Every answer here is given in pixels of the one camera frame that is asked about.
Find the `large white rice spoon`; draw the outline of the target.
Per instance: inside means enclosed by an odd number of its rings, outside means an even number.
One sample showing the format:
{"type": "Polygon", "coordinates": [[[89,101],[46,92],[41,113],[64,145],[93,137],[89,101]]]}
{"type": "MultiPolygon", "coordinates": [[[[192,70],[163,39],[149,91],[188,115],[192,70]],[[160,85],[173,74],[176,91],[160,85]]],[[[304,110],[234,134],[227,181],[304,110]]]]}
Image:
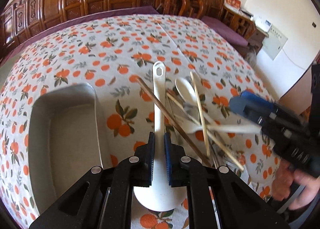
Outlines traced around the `large white rice spoon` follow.
{"type": "Polygon", "coordinates": [[[149,187],[134,187],[137,200],[147,209],[165,212],[178,207],[186,198],[184,187],[171,187],[168,182],[164,149],[164,115],[154,105],[155,156],[153,158],[152,182],[149,187]]]}

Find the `white telephone device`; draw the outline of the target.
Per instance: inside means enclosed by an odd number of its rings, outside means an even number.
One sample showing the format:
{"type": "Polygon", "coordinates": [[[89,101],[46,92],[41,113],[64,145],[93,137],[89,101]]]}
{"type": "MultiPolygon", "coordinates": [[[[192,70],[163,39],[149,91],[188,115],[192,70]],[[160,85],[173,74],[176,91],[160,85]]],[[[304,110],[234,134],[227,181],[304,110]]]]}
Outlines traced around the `white telephone device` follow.
{"type": "Polygon", "coordinates": [[[257,28],[261,29],[265,33],[268,33],[272,27],[272,23],[266,20],[265,18],[257,17],[254,20],[257,28]]]}

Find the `orange print tablecloth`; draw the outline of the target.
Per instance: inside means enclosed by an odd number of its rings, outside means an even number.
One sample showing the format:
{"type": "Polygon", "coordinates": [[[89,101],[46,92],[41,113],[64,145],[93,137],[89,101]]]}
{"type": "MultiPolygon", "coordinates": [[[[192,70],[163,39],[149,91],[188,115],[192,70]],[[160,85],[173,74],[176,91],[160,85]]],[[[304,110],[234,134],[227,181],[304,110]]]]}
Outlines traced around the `orange print tablecloth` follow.
{"type": "Polygon", "coordinates": [[[135,14],[77,24],[22,50],[1,89],[1,199],[21,228],[39,216],[29,174],[29,120],[41,96],[88,83],[101,101],[112,165],[146,143],[154,106],[136,82],[152,86],[152,65],[166,67],[168,89],[195,71],[204,110],[216,124],[241,124],[229,100],[243,91],[271,95],[239,53],[198,19],[135,14]]]}

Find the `grey rectangular utensil tray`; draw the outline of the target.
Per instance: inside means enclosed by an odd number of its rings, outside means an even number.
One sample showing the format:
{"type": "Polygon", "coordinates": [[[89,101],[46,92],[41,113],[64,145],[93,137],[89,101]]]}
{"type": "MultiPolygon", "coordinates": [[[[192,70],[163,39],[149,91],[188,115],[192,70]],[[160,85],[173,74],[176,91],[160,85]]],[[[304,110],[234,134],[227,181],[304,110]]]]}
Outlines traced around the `grey rectangular utensil tray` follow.
{"type": "Polygon", "coordinates": [[[112,167],[105,115],[95,89],[80,83],[40,96],[29,120],[28,162],[39,213],[89,169],[112,167]]]}

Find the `wooden side table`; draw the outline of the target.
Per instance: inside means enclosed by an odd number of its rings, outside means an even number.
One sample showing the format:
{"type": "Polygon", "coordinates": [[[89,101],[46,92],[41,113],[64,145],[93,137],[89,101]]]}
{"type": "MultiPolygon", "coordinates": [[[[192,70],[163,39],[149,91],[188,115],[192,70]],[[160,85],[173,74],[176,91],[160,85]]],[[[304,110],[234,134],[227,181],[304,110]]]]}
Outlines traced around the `wooden side table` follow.
{"type": "Polygon", "coordinates": [[[248,45],[250,48],[253,48],[255,50],[256,54],[258,54],[258,52],[263,47],[263,40],[268,37],[269,37],[268,33],[263,31],[259,27],[256,27],[256,30],[253,32],[251,37],[247,40],[248,45]]]}

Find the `wooden chopstick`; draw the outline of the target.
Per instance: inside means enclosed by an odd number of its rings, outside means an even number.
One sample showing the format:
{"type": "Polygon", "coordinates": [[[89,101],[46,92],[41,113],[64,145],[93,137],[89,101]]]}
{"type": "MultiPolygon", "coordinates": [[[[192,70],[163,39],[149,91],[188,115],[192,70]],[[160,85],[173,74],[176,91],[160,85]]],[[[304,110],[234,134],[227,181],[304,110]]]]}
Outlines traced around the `wooden chopstick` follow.
{"type": "Polygon", "coordinates": [[[208,140],[208,135],[207,135],[207,127],[206,127],[206,122],[205,122],[205,118],[204,118],[203,111],[202,111],[202,104],[201,104],[201,100],[199,97],[199,91],[196,86],[195,76],[194,76],[193,71],[190,72],[190,77],[191,77],[191,81],[192,81],[193,88],[194,88],[196,105],[199,110],[200,122],[201,122],[201,126],[202,126],[202,131],[203,131],[204,144],[206,147],[206,155],[208,157],[210,157],[210,145],[209,145],[209,140],[208,140]]]}
{"type": "Polygon", "coordinates": [[[165,106],[162,104],[162,102],[154,95],[153,91],[146,85],[146,83],[140,78],[136,78],[137,83],[140,85],[141,88],[144,89],[144,91],[152,98],[152,101],[157,107],[160,109],[162,114],[169,120],[169,122],[177,129],[181,137],[184,138],[184,140],[187,142],[187,144],[192,148],[192,150],[197,154],[197,156],[202,160],[202,162],[208,166],[211,167],[212,165],[208,161],[207,157],[205,157],[202,152],[199,150],[199,148],[196,147],[196,145],[193,143],[193,141],[190,139],[190,137],[185,133],[185,131],[182,129],[182,127],[176,122],[174,117],[167,111],[165,106]]]}

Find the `red calendar card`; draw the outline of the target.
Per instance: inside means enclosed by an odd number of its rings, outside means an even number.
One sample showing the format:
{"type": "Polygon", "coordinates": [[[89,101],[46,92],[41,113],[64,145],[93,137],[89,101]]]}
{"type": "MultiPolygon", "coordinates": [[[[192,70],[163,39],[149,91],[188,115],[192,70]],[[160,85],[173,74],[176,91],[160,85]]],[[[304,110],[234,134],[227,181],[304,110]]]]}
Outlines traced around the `red calendar card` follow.
{"type": "Polygon", "coordinates": [[[234,12],[238,12],[241,7],[241,1],[240,0],[224,0],[224,6],[234,12]]]}

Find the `white plastic bag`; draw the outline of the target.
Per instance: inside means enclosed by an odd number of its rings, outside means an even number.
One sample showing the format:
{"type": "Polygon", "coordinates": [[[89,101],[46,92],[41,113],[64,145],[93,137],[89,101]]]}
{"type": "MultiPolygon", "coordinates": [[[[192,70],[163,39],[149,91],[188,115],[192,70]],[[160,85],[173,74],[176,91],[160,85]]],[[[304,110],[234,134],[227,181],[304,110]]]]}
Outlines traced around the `white plastic bag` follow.
{"type": "Polygon", "coordinates": [[[256,65],[257,54],[254,48],[250,48],[244,55],[244,60],[253,68],[256,65]]]}

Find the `wall electrical panel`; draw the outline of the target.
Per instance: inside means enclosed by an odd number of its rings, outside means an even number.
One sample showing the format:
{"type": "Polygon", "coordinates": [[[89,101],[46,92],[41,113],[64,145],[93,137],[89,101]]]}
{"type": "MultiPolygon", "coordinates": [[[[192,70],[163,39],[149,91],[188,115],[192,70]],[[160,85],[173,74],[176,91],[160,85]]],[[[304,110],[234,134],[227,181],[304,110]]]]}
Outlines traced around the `wall electrical panel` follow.
{"type": "Polygon", "coordinates": [[[274,60],[286,44],[288,38],[274,25],[268,31],[268,37],[263,40],[262,50],[274,60]]]}

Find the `small white plastic spoon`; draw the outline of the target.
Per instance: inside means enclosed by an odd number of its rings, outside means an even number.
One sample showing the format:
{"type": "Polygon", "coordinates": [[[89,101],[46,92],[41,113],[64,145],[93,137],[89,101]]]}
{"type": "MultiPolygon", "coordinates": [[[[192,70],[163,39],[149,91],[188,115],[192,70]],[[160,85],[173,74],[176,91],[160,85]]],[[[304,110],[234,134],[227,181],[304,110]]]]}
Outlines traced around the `small white plastic spoon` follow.
{"type": "MultiPolygon", "coordinates": [[[[195,124],[192,121],[184,120],[179,122],[180,126],[186,133],[194,133],[202,130],[201,124],[195,124]]],[[[222,133],[236,133],[236,134],[260,134],[261,127],[255,125],[213,125],[207,124],[207,130],[217,131],[222,133]]]]}

